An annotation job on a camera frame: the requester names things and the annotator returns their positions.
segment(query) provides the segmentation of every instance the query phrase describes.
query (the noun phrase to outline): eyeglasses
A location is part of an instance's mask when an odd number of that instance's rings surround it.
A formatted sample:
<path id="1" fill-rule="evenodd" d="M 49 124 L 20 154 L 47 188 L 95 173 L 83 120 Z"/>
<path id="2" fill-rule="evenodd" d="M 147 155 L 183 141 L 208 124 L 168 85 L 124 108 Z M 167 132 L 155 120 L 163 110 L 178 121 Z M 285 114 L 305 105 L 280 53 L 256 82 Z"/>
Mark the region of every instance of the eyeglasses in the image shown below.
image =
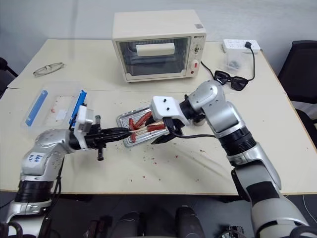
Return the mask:
<path id="1" fill-rule="evenodd" d="M 231 77 L 228 73 L 217 70 L 214 73 L 214 79 L 221 85 L 225 85 L 227 82 L 231 82 L 231 88 L 237 91 L 241 91 L 247 86 L 249 80 L 242 77 Z"/>

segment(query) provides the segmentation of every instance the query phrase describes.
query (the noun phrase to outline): sticker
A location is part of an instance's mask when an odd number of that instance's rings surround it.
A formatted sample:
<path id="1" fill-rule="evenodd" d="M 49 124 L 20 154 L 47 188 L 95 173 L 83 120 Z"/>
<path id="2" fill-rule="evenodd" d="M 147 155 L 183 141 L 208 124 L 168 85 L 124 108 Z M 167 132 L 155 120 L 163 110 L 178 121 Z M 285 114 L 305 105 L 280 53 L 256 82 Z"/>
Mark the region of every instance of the sticker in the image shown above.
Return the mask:
<path id="1" fill-rule="evenodd" d="M 45 153 L 32 152 L 28 156 L 28 161 L 31 163 L 39 163 L 43 156 L 45 156 Z"/>
<path id="2" fill-rule="evenodd" d="M 67 110 L 59 110 L 56 116 L 56 120 L 64 120 L 67 114 Z"/>
<path id="3" fill-rule="evenodd" d="M 39 110 L 40 110 L 40 108 L 41 108 L 41 106 L 42 106 L 42 104 L 43 104 L 43 102 L 44 102 L 44 100 L 45 100 L 47 95 L 48 95 L 48 92 L 46 90 L 43 90 L 41 92 L 41 94 L 39 95 L 36 103 L 34 104 L 33 108 L 30 111 L 30 114 L 28 115 L 28 117 L 27 117 L 27 119 L 25 121 L 25 123 L 28 126 L 32 125 L 32 123 L 33 123 L 37 113 L 39 112 Z"/>
<path id="4" fill-rule="evenodd" d="M 196 26 L 197 29 L 202 29 L 203 28 L 203 25 L 200 24 L 200 23 L 199 24 L 195 24 L 195 26 Z"/>

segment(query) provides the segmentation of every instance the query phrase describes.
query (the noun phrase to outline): oven knob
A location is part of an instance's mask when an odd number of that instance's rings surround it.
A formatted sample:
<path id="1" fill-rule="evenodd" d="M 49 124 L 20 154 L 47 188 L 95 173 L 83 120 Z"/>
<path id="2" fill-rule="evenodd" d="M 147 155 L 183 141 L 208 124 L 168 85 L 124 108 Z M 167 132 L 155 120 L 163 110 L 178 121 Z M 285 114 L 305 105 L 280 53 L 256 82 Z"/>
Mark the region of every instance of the oven knob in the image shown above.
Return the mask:
<path id="1" fill-rule="evenodd" d="M 193 60 L 193 61 L 191 62 L 191 64 L 190 64 L 190 68 L 191 68 L 192 70 L 197 70 L 198 67 L 199 67 L 199 61 L 196 60 L 196 59 Z"/>

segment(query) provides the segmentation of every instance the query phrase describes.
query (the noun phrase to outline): cable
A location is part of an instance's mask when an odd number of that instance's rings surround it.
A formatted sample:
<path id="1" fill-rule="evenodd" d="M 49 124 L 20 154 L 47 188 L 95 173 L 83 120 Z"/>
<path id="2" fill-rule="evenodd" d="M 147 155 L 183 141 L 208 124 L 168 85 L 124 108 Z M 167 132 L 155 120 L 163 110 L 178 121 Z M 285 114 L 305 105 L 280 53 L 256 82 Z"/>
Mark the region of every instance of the cable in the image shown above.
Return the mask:
<path id="1" fill-rule="evenodd" d="M 54 206 L 57 204 L 57 202 L 59 200 L 59 197 L 61 195 L 61 171 L 63 169 L 63 165 L 64 165 L 64 158 L 63 158 L 63 161 L 61 162 L 61 166 L 60 166 L 60 169 L 58 171 L 58 175 L 56 177 L 56 184 L 55 184 L 54 192 L 52 194 L 52 204 L 49 207 L 49 210 L 48 210 L 48 212 L 47 212 L 45 217 L 49 216 L 50 212 L 52 211 Z"/>
<path id="2" fill-rule="evenodd" d="M 301 236 L 302 233 L 311 233 L 311 234 L 317 235 L 317 229 L 315 227 L 298 226 L 292 230 L 291 234 L 289 235 L 289 238 L 302 237 Z"/>
<path id="3" fill-rule="evenodd" d="M 175 135 L 178 138 L 182 138 L 182 139 L 192 139 L 192 138 L 198 138 L 198 137 L 212 137 L 212 138 L 216 138 L 214 135 L 209 135 L 209 134 L 180 135 L 180 134 L 177 134 L 175 131 L 172 131 L 171 134 Z"/>
<path id="4" fill-rule="evenodd" d="M 251 79 L 249 79 L 249 81 L 251 81 L 256 76 L 256 64 L 255 64 L 256 60 L 254 59 L 254 52 L 253 52 L 252 48 L 250 47 L 249 49 L 250 49 L 250 51 L 252 53 L 252 57 L 253 57 L 253 77 Z"/>
<path id="5" fill-rule="evenodd" d="M 314 222 L 317 224 L 317 220 L 316 220 L 315 217 L 313 217 L 313 215 L 309 212 L 309 210 L 308 210 L 308 208 L 307 208 L 307 206 L 306 206 L 304 195 L 302 195 L 302 197 L 303 197 L 303 204 L 304 204 L 304 207 L 305 207 L 305 209 L 306 209 L 308 215 L 310 215 L 310 217 L 311 217 L 311 218 L 314 220 Z"/>
<path id="6" fill-rule="evenodd" d="M 252 44 L 251 44 L 249 41 L 247 41 L 247 42 L 245 43 L 245 45 L 244 45 L 245 48 L 248 48 L 248 49 L 251 51 L 252 57 L 253 57 L 253 77 L 252 77 L 251 79 L 248 79 L 249 81 L 253 80 L 254 77 L 256 76 L 255 57 L 254 57 L 254 52 L 253 52 L 253 50 L 252 50 L 252 48 L 251 48 L 251 45 L 252 45 Z"/>
<path id="7" fill-rule="evenodd" d="M 57 230 L 51 229 L 51 234 L 54 233 L 57 238 L 61 238 L 60 233 Z"/>
<path id="8" fill-rule="evenodd" d="M 219 235 L 218 238 L 222 238 L 223 235 L 228 234 L 228 233 L 235 233 L 238 235 L 239 238 L 247 238 L 243 233 L 236 231 L 236 230 L 225 231 L 225 232 L 221 233 L 221 235 Z"/>
<path id="9" fill-rule="evenodd" d="M 125 195 L 122 197 L 122 198 L 120 198 L 119 199 L 119 201 L 117 202 L 117 204 L 116 205 L 114 205 L 114 207 L 111 209 L 111 211 L 110 212 L 108 212 L 109 214 L 111 214 L 116 208 L 117 208 L 117 206 L 120 204 L 120 202 L 122 202 L 122 200 L 125 198 Z"/>
<path id="10" fill-rule="evenodd" d="M 211 76 L 212 76 L 212 79 L 214 80 L 214 75 L 213 75 L 213 73 L 212 73 L 212 71 L 211 71 L 211 69 L 210 68 L 208 68 L 202 61 L 200 61 L 200 63 L 202 63 L 202 66 L 203 67 L 205 67 L 205 69 L 207 69 L 208 71 L 209 71 L 209 73 L 211 74 Z"/>
<path id="11" fill-rule="evenodd" d="M 3 207 L 5 207 L 5 206 L 9 205 L 9 204 L 10 204 L 10 202 L 12 202 L 13 200 L 14 200 L 14 199 L 12 199 L 11 201 L 8 201 L 6 204 L 2 205 L 2 206 L 0 207 L 0 210 L 1 210 Z"/>
<path id="12" fill-rule="evenodd" d="M 18 224 L 16 222 L 8 222 L 8 226 L 14 227 L 14 229 L 16 230 L 16 237 L 17 238 L 23 238 L 23 230 L 22 230 L 22 227 L 20 226 L 20 224 Z"/>

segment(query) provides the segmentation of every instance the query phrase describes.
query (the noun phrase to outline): metal tray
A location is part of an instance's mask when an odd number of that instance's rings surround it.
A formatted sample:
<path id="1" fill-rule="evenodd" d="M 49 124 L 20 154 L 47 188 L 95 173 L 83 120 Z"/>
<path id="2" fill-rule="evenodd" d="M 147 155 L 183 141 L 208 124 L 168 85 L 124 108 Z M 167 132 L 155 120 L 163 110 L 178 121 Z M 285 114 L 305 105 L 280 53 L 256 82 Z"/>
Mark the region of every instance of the metal tray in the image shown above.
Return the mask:
<path id="1" fill-rule="evenodd" d="M 139 108 L 139 109 L 121 114 L 117 117 L 117 124 L 119 127 L 129 128 L 129 118 L 132 118 L 133 121 L 136 123 L 145 113 L 150 111 L 151 109 L 149 107 L 143 107 L 143 108 Z M 136 141 L 134 143 L 131 141 L 130 137 L 123 139 L 123 143 L 125 147 L 131 147 L 131 146 L 140 144 L 142 142 L 145 142 L 147 140 L 155 139 L 163 134 L 168 134 L 168 133 L 169 132 L 167 129 L 155 130 L 152 132 L 144 133 L 142 135 L 137 135 Z"/>

